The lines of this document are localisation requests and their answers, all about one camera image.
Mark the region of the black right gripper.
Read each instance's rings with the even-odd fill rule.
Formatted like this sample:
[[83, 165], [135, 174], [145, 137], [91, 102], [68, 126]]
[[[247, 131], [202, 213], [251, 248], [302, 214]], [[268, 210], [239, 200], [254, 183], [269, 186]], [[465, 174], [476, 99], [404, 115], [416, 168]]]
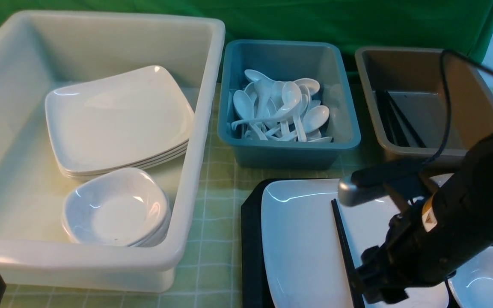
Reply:
[[385, 241], [362, 252], [352, 285], [368, 304], [397, 304], [409, 298], [407, 288], [434, 287], [456, 275], [450, 258], [438, 257], [428, 245], [424, 205], [416, 201], [405, 213], [393, 215]]

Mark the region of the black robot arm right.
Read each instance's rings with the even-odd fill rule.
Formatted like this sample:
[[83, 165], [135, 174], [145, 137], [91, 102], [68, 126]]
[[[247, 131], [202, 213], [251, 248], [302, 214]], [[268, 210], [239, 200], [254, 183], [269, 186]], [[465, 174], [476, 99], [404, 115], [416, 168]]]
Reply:
[[397, 304], [408, 298], [407, 288], [439, 285], [493, 244], [493, 133], [468, 150], [442, 185], [423, 174], [422, 164], [392, 160], [340, 180], [341, 205], [387, 195], [399, 210], [385, 242], [365, 249], [361, 265], [348, 271], [370, 304]]

